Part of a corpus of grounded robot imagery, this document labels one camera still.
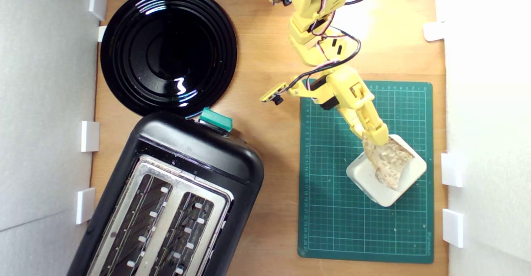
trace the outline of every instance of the small white dish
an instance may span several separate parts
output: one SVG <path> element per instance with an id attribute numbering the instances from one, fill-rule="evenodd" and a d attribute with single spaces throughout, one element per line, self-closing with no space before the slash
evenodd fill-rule
<path id="1" fill-rule="evenodd" d="M 348 177 L 370 198 L 370 200 L 381 206 L 392 206 L 407 189 L 409 189 L 421 176 L 426 172 L 427 164 L 411 146 L 409 146 L 400 136 L 396 134 L 389 135 L 393 140 L 408 150 L 413 159 L 409 161 L 398 183 L 398 189 L 395 191 L 376 179 L 376 170 L 368 160 L 365 153 L 357 157 L 347 168 Z"/>

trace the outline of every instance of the white clip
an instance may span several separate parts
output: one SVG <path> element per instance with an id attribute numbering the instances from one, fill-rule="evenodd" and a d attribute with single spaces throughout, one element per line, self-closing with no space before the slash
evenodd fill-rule
<path id="1" fill-rule="evenodd" d="M 107 30 L 107 26 L 100 26 L 98 28 L 98 43 L 101 43 L 103 41 L 103 35 L 105 34 L 105 30 Z"/>
<path id="2" fill-rule="evenodd" d="M 107 0 L 90 0 L 89 11 L 100 21 L 105 21 L 107 12 Z"/>
<path id="3" fill-rule="evenodd" d="M 78 205 L 76 207 L 76 224 L 80 225 L 89 219 L 94 214 L 96 189 L 88 188 L 83 191 L 78 191 Z"/>
<path id="4" fill-rule="evenodd" d="M 464 215 L 444 208 L 442 210 L 442 239 L 457 248 L 463 248 Z"/>
<path id="5" fill-rule="evenodd" d="M 429 42 L 444 39 L 446 37 L 446 26 L 444 22 L 447 16 L 446 0 L 435 0 L 436 5 L 436 22 L 425 23 L 422 27 L 424 38 Z"/>
<path id="6" fill-rule="evenodd" d="M 441 179 L 444 185 L 462 188 L 463 159 L 454 154 L 441 154 Z"/>
<path id="7" fill-rule="evenodd" d="M 99 151 L 99 123 L 81 122 L 81 152 Z"/>

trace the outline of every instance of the yellow robotic arm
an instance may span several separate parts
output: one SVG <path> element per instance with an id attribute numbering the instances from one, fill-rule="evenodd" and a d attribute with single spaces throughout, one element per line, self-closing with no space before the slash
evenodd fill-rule
<path id="1" fill-rule="evenodd" d="M 380 119 L 369 91 L 356 70 L 347 65 L 360 51 L 360 41 L 337 28 L 330 27 L 340 7 L 347 0 L 270 0 L 273 4 L 293 4 L 290 19 L 290 42 L 302 61 L 314 70 L 301 74 L 291 83 L 281 83 L 265 94 L 262 102 L 280 104 L 282 94 L 311 98 L 325 110 L 336 108 L 359 138 L 375 145 L 389 141 L 387 125 Z M 309 83 L 313 74 L 319 78 Z"/>

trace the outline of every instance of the wooden table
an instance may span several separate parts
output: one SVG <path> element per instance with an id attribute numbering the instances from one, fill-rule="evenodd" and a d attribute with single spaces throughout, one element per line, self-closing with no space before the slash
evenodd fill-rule
<path id="1" fill-rule="evenodd" d="M 108 0 L 107 19 L 126 0 Z M 366 0 L 353 15 L 370 21 L 361 37 L 361 53 L 351 61 L 367 80 L 428 81 L 434 87 L 435 261 L 430 265 L 302 259 L 297 255 L 299 100 L 278 107 L 258 98 L 273 85 L 308 68 L 288 41 L 293 7 L 271 7 L 268 0 L 216 0 L 233 20 L 239 62 L 233 82 L 213 110 L 234 119 L 235 128 L 258 150 L 265 178 L 228 275 L 447 276 L 448 246 L 442 240 L 446 189 L 440 181 L 440 156 L 446 149 L 445 70 L 442 43 L 427 43 L 422 25 L 435 19 L 434 0 Z M 97 199 L 135 123 L 98 71 L 96 121 L 100 151 L 93 161 Z"/>

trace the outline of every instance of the grid lines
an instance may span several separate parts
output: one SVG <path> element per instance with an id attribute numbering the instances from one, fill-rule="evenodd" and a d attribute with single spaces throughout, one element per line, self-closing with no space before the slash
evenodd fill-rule
<path id="1" fill-rule="evenodd" d="M 346 176 L 363 147 L 336 111 L 301 99 L 299 248 L 302 257 L 433 261 L 433 112 L 429 83 L 366 81 L 391 134 L 428 164 L 389 208 Z"/>

